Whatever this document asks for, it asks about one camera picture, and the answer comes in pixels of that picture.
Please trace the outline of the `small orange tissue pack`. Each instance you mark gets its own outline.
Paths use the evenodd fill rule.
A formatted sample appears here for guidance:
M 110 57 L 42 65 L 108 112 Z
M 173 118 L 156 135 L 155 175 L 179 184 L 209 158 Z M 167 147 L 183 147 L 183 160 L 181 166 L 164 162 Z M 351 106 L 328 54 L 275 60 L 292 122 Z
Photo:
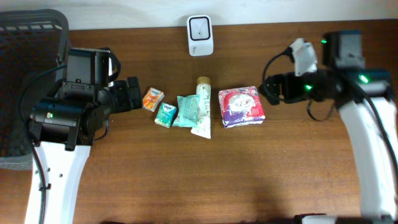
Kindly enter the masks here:
M 162 101 L 163 97 L 164 92 L 150 87 L 147 94 L 142 99 L 143 108 L 154 112 L 158 104 Z

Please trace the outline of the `small teal tissue pack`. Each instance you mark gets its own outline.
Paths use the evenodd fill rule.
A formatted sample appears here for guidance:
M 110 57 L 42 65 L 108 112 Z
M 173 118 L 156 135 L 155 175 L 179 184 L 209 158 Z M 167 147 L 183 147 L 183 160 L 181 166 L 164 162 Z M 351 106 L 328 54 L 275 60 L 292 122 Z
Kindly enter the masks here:
M 169 128 L 172 125 L 177 108 L 167 103 L 162 103 L 157 116 L 155 117 L 155 124 L 161 125 L 165 128 Z

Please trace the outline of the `red purple tissue pack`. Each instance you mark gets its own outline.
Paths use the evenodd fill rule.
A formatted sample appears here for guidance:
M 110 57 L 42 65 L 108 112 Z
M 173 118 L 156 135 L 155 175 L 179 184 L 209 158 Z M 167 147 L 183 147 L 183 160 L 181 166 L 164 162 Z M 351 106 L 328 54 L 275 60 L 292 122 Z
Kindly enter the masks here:
M 221 90 L 218 99 L 225 128 L 262 124 L 266 118 L 255 86 Z

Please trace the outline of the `teal wet wipes pack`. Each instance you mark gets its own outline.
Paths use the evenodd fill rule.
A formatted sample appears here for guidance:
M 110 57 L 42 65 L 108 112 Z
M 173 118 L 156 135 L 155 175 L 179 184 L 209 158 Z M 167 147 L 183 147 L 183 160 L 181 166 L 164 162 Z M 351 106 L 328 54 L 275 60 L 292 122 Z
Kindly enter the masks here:
M 199 100 L 199 95 L 178 96 L 178 114 L 172 126 L 180 128 L 196 127 L 198 123 Z

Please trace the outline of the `white floral cream tube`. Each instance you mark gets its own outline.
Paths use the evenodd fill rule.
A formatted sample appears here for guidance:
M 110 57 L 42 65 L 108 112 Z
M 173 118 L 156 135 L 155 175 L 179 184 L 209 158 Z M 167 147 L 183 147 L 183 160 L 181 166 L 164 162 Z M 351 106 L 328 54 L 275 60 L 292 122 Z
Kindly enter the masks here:
M 208 77 L 197 79 L 197 95 L 200 96 L 198 104 L 197 126 L 191 129 L 191 133 L 197 136 L 211 138 L 211 80 Z

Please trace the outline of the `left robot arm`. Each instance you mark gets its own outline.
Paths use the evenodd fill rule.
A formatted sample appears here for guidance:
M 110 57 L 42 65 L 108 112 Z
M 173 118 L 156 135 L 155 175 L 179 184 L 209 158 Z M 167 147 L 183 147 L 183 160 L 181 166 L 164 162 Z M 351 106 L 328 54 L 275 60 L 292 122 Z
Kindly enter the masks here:
M 32 182 L 25 223 L 72 223 L 78 187 L 96 132 L 112 114 L 142 108 L 137 77 L 118 80 L 109 48 L 69 50 L 66 73 L 25 121 L 32 145 Z

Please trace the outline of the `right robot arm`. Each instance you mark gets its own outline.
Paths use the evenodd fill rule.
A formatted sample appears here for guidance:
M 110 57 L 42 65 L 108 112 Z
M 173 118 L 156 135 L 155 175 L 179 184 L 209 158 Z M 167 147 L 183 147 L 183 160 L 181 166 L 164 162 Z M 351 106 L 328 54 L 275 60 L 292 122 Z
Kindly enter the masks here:
M 272 105 L 333 100 L 353 148 L 361 214 L 343 217 L 308 213 L 294 223 L 397 222 L 397 108 L 391 74 L 368 69 L 358 30 L 328 32 L 322 38 L 322 67 L 311 43 L 299 38 L 282 55 L 293 72 L 262 75 L 260 92 Z

